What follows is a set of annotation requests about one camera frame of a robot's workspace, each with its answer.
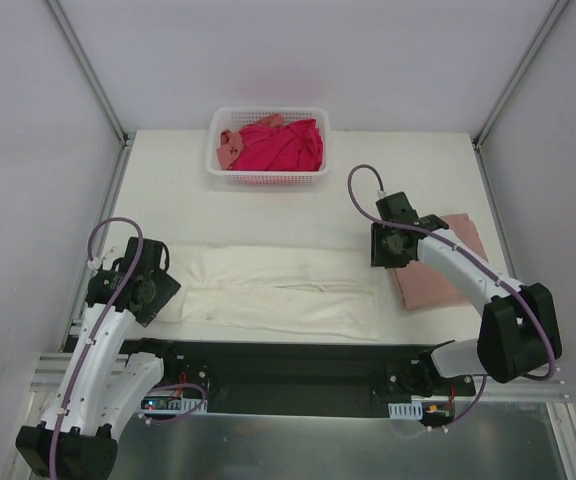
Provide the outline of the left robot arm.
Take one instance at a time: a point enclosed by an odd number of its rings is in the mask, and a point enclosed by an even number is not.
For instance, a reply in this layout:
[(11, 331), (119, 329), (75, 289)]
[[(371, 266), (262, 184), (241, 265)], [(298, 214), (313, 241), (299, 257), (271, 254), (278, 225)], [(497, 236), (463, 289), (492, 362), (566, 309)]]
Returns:
[(112, 375), (129, 330), (148, 326), (180, 289), (168, 272), (167, 245), (132, 237), (109, 268), (95, 266), (61, 384), (38, 424), (22, 427), (15, 442), (32, 473), (45, 479), (108, 478), (142, 398), (179, 377), (178, 363), (158, 341), (130, 354), (121, 374)]

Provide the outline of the cream white t shirt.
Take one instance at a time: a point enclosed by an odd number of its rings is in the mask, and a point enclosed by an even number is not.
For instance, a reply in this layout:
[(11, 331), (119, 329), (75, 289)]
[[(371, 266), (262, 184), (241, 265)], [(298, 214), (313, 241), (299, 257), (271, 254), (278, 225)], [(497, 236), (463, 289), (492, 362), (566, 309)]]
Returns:
[(181, 288), (156, 324), (378, 338), (378, 279), (357, 250), (174, 245)]

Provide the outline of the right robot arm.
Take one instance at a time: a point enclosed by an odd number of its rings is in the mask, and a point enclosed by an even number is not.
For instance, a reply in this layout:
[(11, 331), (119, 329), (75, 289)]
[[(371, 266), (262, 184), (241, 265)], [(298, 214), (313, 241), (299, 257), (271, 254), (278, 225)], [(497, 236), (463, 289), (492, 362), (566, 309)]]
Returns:
[(441, 394), (454, 377), (488, 376), (499, 383), (518, 377), (548, 380), (562, 354), (551, 292), (525, 285), (493, 270), (449, 225), (431, 214), (419, 216), (405, 193), (377, 200), (371, 225), (371, 262), (399, 268), (413, 263), (442, 274), (480, 316), (477, 337), (449, 341), (422, 355), (420, 387)]

